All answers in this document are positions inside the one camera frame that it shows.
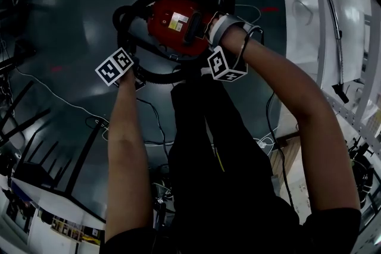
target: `hand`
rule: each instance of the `hand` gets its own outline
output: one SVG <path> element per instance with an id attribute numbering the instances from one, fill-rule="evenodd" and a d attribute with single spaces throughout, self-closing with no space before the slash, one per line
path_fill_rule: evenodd
<path id="1" fill-rule="evenodd" d="M 209 29 L 209 35 L 214 25 L 216 24 L 218 19 L 221 17 L 222 15 L 220 15 L 218 18 L 215 18 L 212 21 L 212 25 L 210 26 L 210 29 Z M 245 40 L 245 36 L 246 36 L 246 32 L 244 31 L 244 29 L 237 26 L 232 26 L 229 29 L 227 29 L 224 35 L 222 36 L 220 41 L 221 46 L 229 50 L 231 53 L 238 55 L 241 51 L 241 47 L 242 47 L 243 41 Z"/>

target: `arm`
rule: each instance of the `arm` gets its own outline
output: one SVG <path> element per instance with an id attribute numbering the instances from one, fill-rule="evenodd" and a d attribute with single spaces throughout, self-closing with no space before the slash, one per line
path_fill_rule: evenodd
<path id="1" fill-rule="evenodd" d="M 108 132 L 108 205 L 105 240 L 152 227 L 148 161 L 140 135 L 134 78 L 123 76 Z"/>
<path id="2" fill-rule="evenodd" d="M 243 30 L 233 28 L 222 38 L 222 45 L 237 55 L 245 35 Z M 312 208 L 360 209 L 340 126 L 318 86 L 292 62 L 255 40 L 249 41 L 243 58 L 298 121 Z"/>

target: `gray floor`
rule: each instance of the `gray floor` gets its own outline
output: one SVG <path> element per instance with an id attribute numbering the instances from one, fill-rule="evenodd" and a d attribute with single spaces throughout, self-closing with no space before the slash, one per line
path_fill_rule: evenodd
<path id="1" fill-rule="evenodd" d="M 116 32 L 111 22 L 113 12 L 116 8 L 131 4 L 134 0 L 25 1 L 33 4 L 33 10 L 24 37 L 35 45 L 37 54 L 23 64 L 20 70 L 40 78 L 56 94 L 71 103 L 109 118 L 117 88 L 104 85 L 94 69 L 117 48 Z M 258 24 L 264 28 L 266 45 L 284 55 L 286 52 L 284 0 L 237 0 L 237 3 L 278 9 L 278 11 L 264 12 Z M 247 20 L 255 19 L 256 16 L 255 10 L 250 8 L 241 8 L 238 14 Z M 12 40 L 9 37 L 5 38 L 8 50 L 12 53 Z M 172 70 L 172 62 L 141 50 L 138 50 L 138 54 L 142 64 L 153 71 Z M 28 77 L 14 72 L 11 77 L 14 94 L 17 94 L 29 80 Z M 157 108 L 167 141 L 172 141 L 176 132 L 170 100 L 171 88 L 170 85 L 149 84 L 138 92 L 140 98 L 152 102 Z M 267 134 L 265 106 L 271 90 L 259 76 L 250 71 L 242 80 L 227 84 L 226 89 L 251 134 L 255 137 Z M 48 167 L 50 162 L 59 156 L 55 169 L 57 170 L 60 164 L 78 156 L 91 129 L 85 125 L 85 118 L 88 116 L 85 112 L 65 105 L 39 84 L 31 89 L 16 110 L 16 119 L 23 121 L 47 106 L 53 110 L 54 122 L 40 134 L 40 138 L 46 139 L 47 142 L 42 146 L 41 154 L 48 150 L 51 143 L 59 140 L 60 144 L 55 155 L 49 157 L 46 165 Z M 139 104 L 138 107 L 143 138 L 155 142 L 162 141 L 152 109 L 145 104 Z M 276 126 L 278 118 L 279 105 L 274 104 L 271 114 L 272 125 Z M 162 148 L 149 148 L 148 153 L 150 165 L 165 163 Z M 60 188 L 65 186 L 72 167 L 73 164 L 61 181 Z M 74 195 L 88 208 L 104 217 L 107 195 L 107 143 L 102 140 L 100 134 L 80 173 Z"/>

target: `black shirt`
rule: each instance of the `black shirt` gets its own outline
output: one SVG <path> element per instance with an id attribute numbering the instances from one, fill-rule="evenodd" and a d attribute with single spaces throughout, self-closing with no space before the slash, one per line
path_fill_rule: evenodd
<path id="1" fill-rule="evenodd" d="M 350 253 L 358 236 L 361 213 L 355 209 L 315 211 L 299 225 L 297 213 L 279 197 L 254 205 L 233 202 L 217 217 L 184 225 L 176 215 L 171 243 L 153 228 L 137 228 L 111 238 L 101 253 Z"/>

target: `black pants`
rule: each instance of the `black pants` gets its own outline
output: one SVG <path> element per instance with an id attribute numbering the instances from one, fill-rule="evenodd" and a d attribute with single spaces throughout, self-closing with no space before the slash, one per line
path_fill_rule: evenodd
<path id="1" fill-rule="evenodd" d="M 198 237 L 210 238 L 211 228 L 223 231 L 240 225 L 242 218 L 232 217 L 235 212 L 250 213 L 275 195 L 270 161 L 245 128 L 221 82 L 203 76 L 198 83 L 178 84 L 171 95 L 177 127 L 169 153 L 174 226 L 189 247 L 194 244 L 189 235 L 197 232 Z"/>

